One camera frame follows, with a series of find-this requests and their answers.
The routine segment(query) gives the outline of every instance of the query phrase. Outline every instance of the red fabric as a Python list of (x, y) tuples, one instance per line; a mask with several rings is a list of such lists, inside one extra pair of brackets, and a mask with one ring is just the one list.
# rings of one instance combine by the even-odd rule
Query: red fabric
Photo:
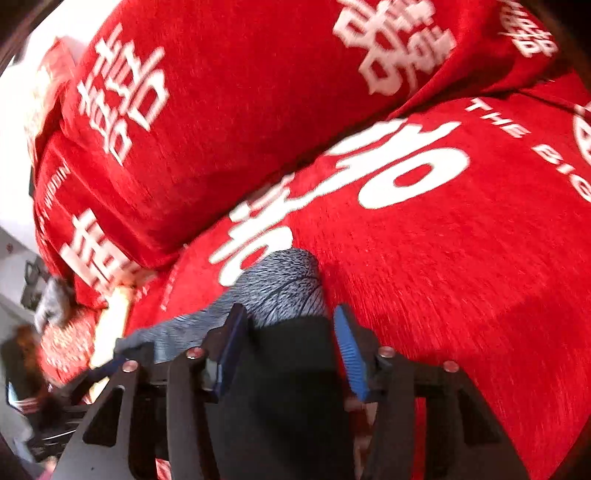
[(38, 363), (53, 385), (64, 385), (88, 367), (94, 353), (97, 313), (79, 308), (60, 329), (47, 325), (38, 348)]
[(35, 74), (33, 102), (25, 120), (29, 155), (35, 169), (49, 136), (60, 128), (62, 97), (74, 78), (74, 68), (72, 54), (58, 38), (43, 56)]
[(236, 209), (236, 223), (223, 218), (193, 241), (167, 311), (138, 303), (128, 330), (204, 308), (261, 254), (308, 249), (331, 308), (349, 303), (412, 359), (457, 361), (532, 479), (547, 479), (591, 405), (591, 127), (572, 104), (535, 98), (561, 91), (591, 100), (568, 75), (505, 99), (442, 103), (392, 121), (393, 134), (335, 146), (274, 202), (251, 203), (249, 216), (243, 205), (242, 222)]
[[(452, 35), (456, 46), (445, 60), (444, 49), (438, 56), (425, 43), (421, 48), (428, 58), (417, 58), (415, 65), (408, 66), (416, 75), (414, 89), (403, 65), (394, 67), (388, 77), (399, 76), (398, 87), (389, 83), (390, 90), (380, 87), (371, 93), (359, 72), (368, 49), (355, 43), (347, 47), (343, 39), (355, 29), (339, 19), (349, 12), (366, 19), (376, 13), (376, 0), (260, 5), (124, 1), (90, 44), (66, 95), (67, 140), (58, 136), (48, 149), (48, 157), (67, 158), (72, 177), (77, 178), (71, 186), (61, 187), (58, 195), (64, 205), (67, 197), (76, 197), (76, 206), (66, 209), (63, 219), (54, 218), (55, 213), (48, 219), (56, 224), (56, 235), (71, 230), (68, 218), (90, 208), (106, 236), (129, 260), (146, 268), (165, 267), (185, 242), (238, 201), (313, 159), (369, 117), (392, 111), (412, 95), (424, 102), (449, 89), (460, 95), (521, 87), (539, 78), (556, 56), (538, 52), (527, 58), (512, 37), (501, 34), (507, 33), (506, 21), (501, 21), (502, 8), (509, 8), (505, 2), (406, 3), (392, 7), (406, 9), (397, 20), (393, 14), (388, 14), (386, 23), (380, 20), (375, 41), (379, 48), (392, 50), (385, 43), (388, 31), (405, 48), (413, 41), (427, 41), (430, 35), (443, 35), (444, 40)], [(392, 27), (394, 21), (399, 22), (398, 31)], [(121, 31), (110, 42), (119, 24)], [(115, 53), (126, 48), (129, 58), (143, 66), (150, 58), (159, 59), (150, 70), (154, 76), (144, 81), (165, 89), (159, 93), (166, 100), (149, 126), (142, 127), (130, 117), (129, 108), (121, 105), (123, 90), (116, 91), (132, 81), (132, 73), (118, 80), (116, 74), (107, 74), (106, 60), (97, 65), (96, 75), (93, 72), (97, 59), (111, 55), (109, 45), (115, 72), (119, 71), (116, 59), (123, 58)], [(90, 74), (88, 95), (103, 91), (106, 106), (97, 109), (95, 99), (86, 112), (80, 91)], [(113, 83), (106, 82), (109, 75)], [(151, 90), (138, 107), (141, 115), (159, 105), (159, 98)], [(121, 165), (109, 147), (123, 156), (123, 133), (116, 135), (114, 128), (107, 128), (105, 114), (111, 126), (119, 121), (121, 128), (126, 125), (125, 135), (132, 142), (120, 158)], [(89, 115), (99, 125), (95, 128), (110, 131), (111, 136), (91, 128)], [(107, 152), (104, 136), (114, 141), (106, 143)], [(46, 170), (47, 179), (50, 167)], [(37, 203), (44, 189), (42, 182)], [(54, 255), (61, 242), (50, 238)]]

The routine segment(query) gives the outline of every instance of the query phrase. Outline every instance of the black metal bracket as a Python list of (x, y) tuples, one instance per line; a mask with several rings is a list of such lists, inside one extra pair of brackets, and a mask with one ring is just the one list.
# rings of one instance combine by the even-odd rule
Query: black metal bracket
[(425, 480), (527, 480), (525, 466), (486, 400), (453, 361), (433, 367), (379, 345), (347, 306), (334, 315), (349, 385), (378, 402), (363, 480), (411, 478), (415, 398), (426, 399)]

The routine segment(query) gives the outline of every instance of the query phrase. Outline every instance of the red cushion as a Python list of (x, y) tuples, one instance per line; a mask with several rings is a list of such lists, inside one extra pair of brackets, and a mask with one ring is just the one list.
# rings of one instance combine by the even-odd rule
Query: red cushion
[(591, 127), (571, 103), (590, 100), (569, 75), (349, 138), (201, 234), (167, 311), (138, 305), (129, 330), (204, 308), (253, 258), (308, 249), (331, 308), (412, 359), (457, 361), (545, 480), (591, 404)]
[[(517, 48), (507, 35), (508, 29), (519, 34), (511, 22), (529, 21), (542, 40), (544, 29), (522, 8), (497, 0), (422, 0), (382, 13), (376, 5), (376, 0), (123, 1), (91, 42), (66, 95), (64, 133), (88, 154), (67, 150), (65, 155), (93, 197), (70, 213), (95, 211), (91, 203), (100, 204), (105, 211), (100, 216), (95, 211), (99, 224), (113, 225), (103, 226), (107, 236), (131, 260), (159, 268), (256, 188), (311, 161), (371, 116), (392, 111), (413, 95), (415, 105), (444, 90), (523, 86), (554, 58), (551, 39), (539, 43), (546, 46), (537, 53)], [(386, 35), (393, 35), (392, 44)], [(400, 57), (397, 41), (405, 49)], [(409, 45), (416, 48), (414, 57)], [(117, 92), (133, 77), (118, 78), (126, 63), (117, 59), (127, 58), (121, 52), (131, 60), (135, 56), (138, 65), (151, 64), (145, 74), (137, 73), (142, 86), (131, 96), (138, 101), (147, 96), (136, 113), (133, 101), (122, 102), (124, 91)], [(104, 59), (111, 54), (108, 73)], [(375, 75), (388, 72), (378, 83), (364, 70), (372, 59)], [(106, 82), (109, 76), (112, 81)], [(92, 87), (105, 94), (108, 128)], [(86, 105), (80, 92), (95, 101)], [(110, 135), (98, 131), (105, 128)], [(131, 142), (126, 154), (123, 138)], [(119, 217), (125, 232), (109, 217)]]

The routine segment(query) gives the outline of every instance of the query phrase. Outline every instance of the white chinese character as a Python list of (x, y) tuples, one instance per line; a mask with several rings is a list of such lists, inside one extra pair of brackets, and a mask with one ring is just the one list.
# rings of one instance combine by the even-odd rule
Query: white chinese character
[[(127, 114), (149, 131), (169, 96), (164, 87), (164, 72), (154, 70), (164, 57), (164, 49), (160, 47), (154, 50), (142, 65), (135, 56), (134, 43), (130, 41), (122, 45), (118, 40), (122, 31), (121, 24), (118, 24), (106, 42), (104, 38), (96, 42), (95, 51), (98, 57), (95, 65), (86, 81), (77, 86), (80, 92), (80, 114), (86, 114), (90, 118), (90, 127), (97, 130), (104, 139), (103, 150), (105, 153), (111, 152), (120, 165), (123, 165), (132, 141), (127, 133), (127, 122), (119, 118), (119, 115)], [(130, 72), (131, 80), (125, 84)], [(111, 108), (106, 103), (104, 90), (97, 90), (92, 84), (99, 74), (105, 78), (106, 89), (116, 92), (122, 98), (118, 108)], [(151, 90), (155, 92), (156, 98), (146, 108), (142, 104)]]
[(501, 35), (511, 37), (513, 44), (526, 58), (536, 53), (551, 57), (558, 51), (556, 43), (551, 40), (552, 34), (541, 30), (529, 19), (523, 6), (511, 0), (499, 0), (505, 5), (501, 8), (501, 25), (506, 30)]
[(90, 116), (90, 109), (92, 108), (98, 93), (96, 88), (92, 85), (92, 82), (101, 71), (101, 68), (102, 76), (104, 77), (107, 74), (108, 69), (113, 63), (113, 60), (118, 55), (121, 49), (121, 42), (117, 40), (117, 37), (122, 30), (123, 28), (121, 27), (121, 24), (118, 24), (111, 32), (111, 36), (107, 42), (101, 38), (95, 45), (95, 51), (99, 54), (99, 57), (96, 59), (95, 66), (93, 67), (92, 71), (89, 72), (88, 76), (86, 77), (86, 82), (80, 82), (78, 84), (78, 91), (81, 95), (78, 110), (81, 115), (86, 113), (86, 116)]
[(105, 237), (92, 210), (88, 209), (80, 218), (72, 217), (72, 223), (72, 244), (63, 244), (60, 256), (74, 273), (103, 295), (117, 285), (134, 283), (140, 266)]
[[(145, 130), (150, 131), (150, 126), (168, 101), (168, 90), (164, 86), (164, 72), (154, 70), (156, 64), (164, 57), (164, 49), (156, 48), (149, 59), (142, 65), (140, 59), (134, 54), (134, 43), (126, 43), (105, 80), (107, 90), (117, 92), (122, 97), (119, 104), (119, 113), (127, 113), (127, 116), (134, 120)], [(131, 81), (125, 84), (129, 72), (132, 74)], [(153, 90), (156, 98), (144, 116), (139, 107), (142, 105), (147, 93)]]
[(345, 5), (333, 28), (347, 48), (367, 50), (359, 73), (368, 82), (369, 93), (394, 95), (402, 86), (404, 69), (411, 91), (418, 88), (415, 69), (431, 73), (456, 46), (448, 29), (423, 28), (405, 46), (398, 33), (410, 33), (421, 24), (433, 23), (435, 9), (430, 0), (382, 0), (376, 9), (363, 0), (338, 0)]

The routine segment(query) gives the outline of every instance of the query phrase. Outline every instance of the white lettering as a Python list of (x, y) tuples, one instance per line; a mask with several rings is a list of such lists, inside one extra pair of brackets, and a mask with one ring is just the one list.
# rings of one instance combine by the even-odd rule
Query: white lettering
[(448, 122), (427, 132), (421, 131), (421, 125), (405, 125), (396, 135), (379, 147), (339, 160), (335, 165), (338, 169), (335, 174), (301, 197), (290, 198), (290, 190), (286, 188), (258, 216), (249, 218), (230, 229), (228, 235), (231, 240), (211, 255), (210, 263), (216, 264), (229, 257), (245, 243), (281, 222), (289, 213), (309, 205), (314, 199), (336, 192), (345, 185), (446, 137), (459, 125), (460, 122)]
[[(591, 103), (587, 104), (585, 109), (589, 109), (590, 107)], [(581, 155), (591, 165), (591, 127), (582, 116), (574, 116), (573, 132)]]
[(574, 170), (574, 167), (567, 163), (563, 163), (560, 167), (557, 167), (556, 170), (563, 175), (568, 175), (570, 172)]
[(542, 144), (531, 148), (544, 160), (550, 162), (552, 165), (558, 165), (562, 162), (562, 156), (551, 146)]
[(521, 138), (524, 135), (531, 133), (529, 130), (519, 124), (505, 125), (504, 127), (501, 127), (501, 129), (514, 138)]
[(265, 248), (260, 260), (267, 255), (277, 252), (279, 250), (287, 250), (291, 248), (293, 242), (293, 234), (288, 226), (280, 226), (269, 230), (261, 235), (256, 240), (249, 243), (245, 248), (235, 254), (220, 270), (219, 282), (224, 287), (229, 287), (236, 283), (236, 280), (242, 275), (242, 262), (246, 260), (249, 255), (261, 248)]
[(587, 180), (573, 174), (570, 176), (570, 182), (581, 197), (591, 202), (591, 185)]
[(487, 103), (483, 102), (478, 97), (473, 98), (470, 101), (473, 103), (473, 105), (471, 105), (468, 108), (466, 108), (465, 109), (466, 112), (471, 112), (473, 110), (476, 110), (477, 108), (482, 108), (483, 110), (492, 110), (492, 107), (490, 105), (488, 105)]
[(487, 120), (489, 118), (495, 119), (495, 121), (492, 123), (493, 125), (505, 125), (505, 124), (510, 124), (513, 121), (510, 118), (502, 119), (501, 114), (499, 112), (494, 112), (494, 113), (489, 113), (487, 115), (482, 115), (481, 118), (484, 120)]
[[(456, 178), (467, 169), (468, 155), (457, 148), (434, 148), (390, 167), (368, 181), (359, 192), (359, 203), (367, 209), (384, 208), (429, 192)], [(431, 171), (421, 180), (407, 187), (398, 187), (397, 178), (423, 165)]]

